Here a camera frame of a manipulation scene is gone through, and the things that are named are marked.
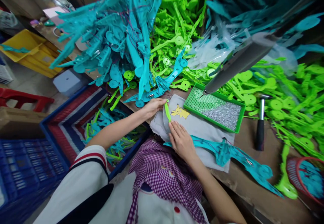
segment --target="woman's left hand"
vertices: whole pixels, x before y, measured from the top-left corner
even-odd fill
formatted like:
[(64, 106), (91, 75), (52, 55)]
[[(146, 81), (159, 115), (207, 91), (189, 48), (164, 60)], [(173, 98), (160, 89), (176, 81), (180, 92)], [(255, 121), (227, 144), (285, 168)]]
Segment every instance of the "woman's left hand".
[(163, 110), (166, 99), (151, 99), (142, 109), (147, 119), (153, 117), (158, 111)]

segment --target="workbench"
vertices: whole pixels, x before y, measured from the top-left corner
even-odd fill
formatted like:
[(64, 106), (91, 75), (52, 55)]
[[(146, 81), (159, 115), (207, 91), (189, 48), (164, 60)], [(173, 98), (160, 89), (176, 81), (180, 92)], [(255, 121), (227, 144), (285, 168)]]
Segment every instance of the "workbench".
[[(40, 26), (36, 28), (37, 31), (43, 35), (47, 40), (53, 43), (60, 50), (64, 49), (67, 41), (59, 43), (58, 37), (53, 34), (53, 27)], [(75, 48), (73, 53), (69, 56), (72, 60), (81, 54), (81, 52)], [(97, 79), (100, 75), (98, 72), (87, 73), (92, 79)], [(109, 93), (114, 93), (115, 89), (106, 87)], [(138, 93), (137, 89), (128, 90), (125, 95), (121, 98), (121, 102), (124, 102), (129, 97)], [(163, 95), (163, 98), (170, 98), (173, 94), (177, 94), (182, 98), (186, 99), (190, 93), (184, 92), (178, 89), (171, 89), (168, 91), (167, 96)], [(139, 110), (135, 106), (135, 102), (129, 102), (125, 104), (133, 112)], [(280, 179), (280, 163), (281, 163), (281, 152), (283, 143), (280, 142), (270, 124), (265, 124), (265, 142), (264, 151), (258, 152), (253, 148), (253, 142), (256, 134), (257, 121), (249, 118), (244, 118), (240, 132), (236, 134), (234, 145), (253, 159), (261, 164), (266, 164), (271, 167), (273, 171), (273, 177), (269, 179), (271, 184), (275, 184)], [(293, 148), (290, 150), (289, 157), (300, 157), (297, 151)], [(253, 214), (258, 217), (260, 213), (273, 223), (313, 223), (313, 219), (310, 212), (299, 200), (291, 200), (289, 198), (282, 199), (281, 197), (271, 193), (267, 189), (263, 188), (244, 170), (243, 166), (235, 161), (231, 161), (229, 173), (221, 172), (218, 170), (210, 169), (210, 172), (231, 190), (233, 190), (238, 196), (240, 196), (246, 203), (252, 206)]]

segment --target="hand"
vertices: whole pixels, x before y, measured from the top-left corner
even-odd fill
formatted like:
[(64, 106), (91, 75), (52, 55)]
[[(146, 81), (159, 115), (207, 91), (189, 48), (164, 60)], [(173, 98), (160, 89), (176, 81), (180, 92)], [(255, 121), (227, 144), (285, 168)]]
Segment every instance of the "hand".
[(158, 111), (163, 110), (166, 99), (151, 99), (141, 110), (145, 118), (153, 117)]
[(187, 164), (198, 157), (195, 146), (189, 133), (178, 122), (172, 121), (169, 123), (171, 133), (169, 134), (170, 141), (175, 152)]

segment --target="purple checkered apron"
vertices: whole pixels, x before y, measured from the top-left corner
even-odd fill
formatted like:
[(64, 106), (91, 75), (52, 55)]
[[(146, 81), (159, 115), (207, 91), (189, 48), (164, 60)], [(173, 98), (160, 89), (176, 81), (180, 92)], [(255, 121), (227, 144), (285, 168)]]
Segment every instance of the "purple checkered apron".
[(191, 169), (171, 147), (148, 139), (133, 159), (129, 173), (134, 171), (133, 203), (127, 224), (137, 223), (138, 191), (143, 183), (147, 183), (160, 198), (180, 203), (198, 223), (205, 223), (195, 200), (201, 200), (203, 189)]

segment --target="white sleeve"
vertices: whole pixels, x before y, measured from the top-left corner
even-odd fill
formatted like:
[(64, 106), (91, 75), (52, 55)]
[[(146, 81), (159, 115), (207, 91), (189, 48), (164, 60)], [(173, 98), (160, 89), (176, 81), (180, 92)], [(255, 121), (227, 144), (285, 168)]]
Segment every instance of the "white sleeve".
[(108, 181), (105, 149), (98, 145), (83, 149), (34, 223), (58, 223)]

